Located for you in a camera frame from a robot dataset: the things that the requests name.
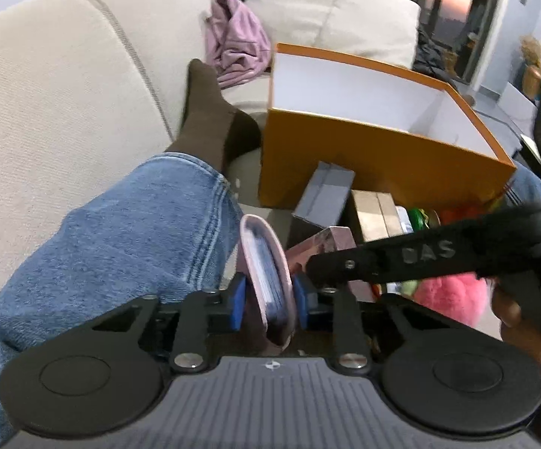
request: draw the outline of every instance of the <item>gray textured surface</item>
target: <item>gray textured surface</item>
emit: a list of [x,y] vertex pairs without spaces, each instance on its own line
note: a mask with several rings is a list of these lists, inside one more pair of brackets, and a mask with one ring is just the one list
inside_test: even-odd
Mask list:
[[457,442],[423,433],[397,418],[370,381],[339,375],[319,358],[226,357],[209,373],[177,379],[155,410],[114,434],[89,441],[54,441],[19,433],[3,449],[210,447],[537,449],[541,446],[527,433],[481,442]]
[[355,174],[335,164],[319,162],[293,216],[322,228],[335,226]]

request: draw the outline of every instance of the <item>jeans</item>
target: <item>jeans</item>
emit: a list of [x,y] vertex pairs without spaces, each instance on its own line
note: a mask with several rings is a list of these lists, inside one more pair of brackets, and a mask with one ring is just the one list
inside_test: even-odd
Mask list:
[[[506,202],[541,198],[520,166]],[[163,302],[217,286],[241,210],[227,180],[180,153],[153,157],[71,211],[0,292],[0,371],[24,349],[147,293]],[[13,433],[0,406],[0,443]]]

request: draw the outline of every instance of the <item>green object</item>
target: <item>green object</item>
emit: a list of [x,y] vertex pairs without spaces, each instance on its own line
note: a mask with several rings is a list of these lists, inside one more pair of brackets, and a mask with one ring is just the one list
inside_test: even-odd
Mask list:
[[418,280],[406,280],[401,282],[401,293],[402,295],[407,295],[412,297],[416,289],[418,288]]
[[407,210],[407,215],[410,217],[410,223],[412,223],[412,229],[414,231],[422,231],[426,229],[427,217],[423,210],[419,210],[417,208]]

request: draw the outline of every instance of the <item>metal screw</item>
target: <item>metal screw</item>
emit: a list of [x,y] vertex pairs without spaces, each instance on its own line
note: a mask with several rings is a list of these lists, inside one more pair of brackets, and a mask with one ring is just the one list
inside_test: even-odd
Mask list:
[[180,368],[194,369],[204,362],[202,356],[196,352],[182,352],[174,358],[174,364]]
[[339,356],[339,364],[344,368],[360,369],[368,364],[368,360],[366,359],[366,356],[362,354],[349,352]]

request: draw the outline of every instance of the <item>couch seam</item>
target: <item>couch seam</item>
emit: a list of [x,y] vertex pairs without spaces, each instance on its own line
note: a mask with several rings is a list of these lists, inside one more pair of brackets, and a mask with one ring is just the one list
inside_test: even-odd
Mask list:
[[338,0],[332,0],[331,8],[326,13],[326,17],[324,18],[324,22],[322,22],[322,25],[318,29],[318,33],[316,34],[316,38],[314,38],[314,43],[311,45],[312,47],[317,47],[318,40],[320,39],[320,35],[322,34],[322,31],[324,30],[324,27],[326,26],[326,23],[328,22],[328,19],[331,18],[331,15],[335,8],[337,7],[337,1]]
[[110,24],[112,27],[112,30],[114,31],[116,37],[121,42],[123,48],[131,58],[131,61],[133,62],[133,65],[136,67],[137,72],[139,73],[140,77],[142,78],[142,81],[147,88],[150,97],[154,101],[154,105],[156,106],[156,109],[158,110],[158,113],[160,115],[160,118],[162,119],[162,123],[164,123],[164,127],[166,128],[166,132],[168,133],[168,136],[170,137],[171,141],[174,141],[173,132],[170,129],[170,124],[168,123],[168,119],[166,118],[164,114],[164,110],[162,109],[162,103],[160,102],[160,99],[158,98],[158,95],[156,94],[156,91],[154,89],[154,85],[152,84],[152,80],[148,76],[148,73],[146,71],[146,67],[143,65],[143,62],[141,58],[139,57],[139,54],[135,50],[135,47],[132,45],[131,41],[127,37],[127,34],[125,33],[125,30],[122,28],[121,23],[118,21],[110,7],[108,7],[107,4],[105,4],[102,0],[87,0],[90,2],[90,4],[93,5],[96,10],[98,10],[104,18],[106,18],[106,21]]

